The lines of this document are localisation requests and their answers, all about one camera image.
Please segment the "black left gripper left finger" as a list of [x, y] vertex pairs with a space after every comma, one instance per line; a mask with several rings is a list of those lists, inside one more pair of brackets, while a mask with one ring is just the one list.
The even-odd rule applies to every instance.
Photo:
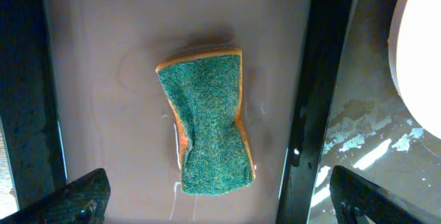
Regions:
[[103, 223], [110, 195], [107, 174], [98, 168], [1, 219], [1, 223]]

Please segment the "pink plate with red stain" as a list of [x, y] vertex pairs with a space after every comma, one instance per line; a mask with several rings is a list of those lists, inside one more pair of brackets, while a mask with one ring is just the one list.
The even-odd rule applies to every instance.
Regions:
[[397, 0], [389, 67], [412, 117], [440, 138], [440, 0]]

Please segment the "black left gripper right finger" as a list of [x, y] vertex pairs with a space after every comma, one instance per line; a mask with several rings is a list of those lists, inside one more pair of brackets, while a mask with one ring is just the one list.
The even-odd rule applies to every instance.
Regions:
[[337, 165], [329, 184], [338, 224], [440, 223], [440, 217]]

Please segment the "green and orange sponge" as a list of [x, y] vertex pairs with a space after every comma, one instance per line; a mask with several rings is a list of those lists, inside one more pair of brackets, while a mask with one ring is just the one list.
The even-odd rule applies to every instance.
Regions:
[[214, 48], [156, 67], [176, 120], [185, 194], [228, 194], [256, 178], [242, 119], [242, 55], [238, 47]]

